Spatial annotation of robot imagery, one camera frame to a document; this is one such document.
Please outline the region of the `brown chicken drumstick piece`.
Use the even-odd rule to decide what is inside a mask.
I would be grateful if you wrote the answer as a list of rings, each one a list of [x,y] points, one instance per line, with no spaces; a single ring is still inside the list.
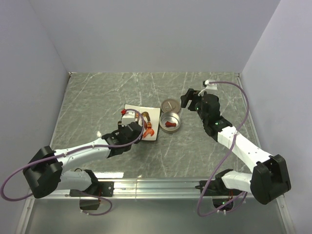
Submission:
[[[169,127],[176,127],[176,123],[175,123],[175,122],[169,122],[169,121],[167,121],[167,122],[165,123],[165,126],[166,126],[167,128],[169,128]]]

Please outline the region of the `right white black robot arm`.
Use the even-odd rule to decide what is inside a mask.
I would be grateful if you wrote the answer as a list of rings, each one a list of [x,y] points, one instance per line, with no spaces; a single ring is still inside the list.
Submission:
[[[265,205],[291,189],[286,160],[281,155],[272,156],[254,145],[220,114],[219,98],[192,88],[180,97],[181,107],[196,111],[203,128],[213,140],[231,149],[250,170],[239,173],[226,169],[215,175],[208,188],[204,182],[197,186],[205,195],[228,195],[239,192],[251,193]]]

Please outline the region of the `round metal lunch tin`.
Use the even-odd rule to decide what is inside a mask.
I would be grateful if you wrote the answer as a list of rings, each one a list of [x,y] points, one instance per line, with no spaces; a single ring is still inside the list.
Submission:
[[[181,127],[180,116],[175,112],[162,113],[159,119],[159,126],[166,133],[175,133]]]

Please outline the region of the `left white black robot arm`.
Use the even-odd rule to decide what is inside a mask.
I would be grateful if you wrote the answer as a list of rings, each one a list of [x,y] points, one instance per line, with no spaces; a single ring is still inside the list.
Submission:
[[[23,169],[24,177],[35,198],[43,198],[56,190],[74,190],[76,194],[101,195],[102,184],[91,170],[73,169],[90,161],[103,160],[131,149],[142,138],[143,127],[136,122],[119,126],[110,134],[69,149],[39,149]]]

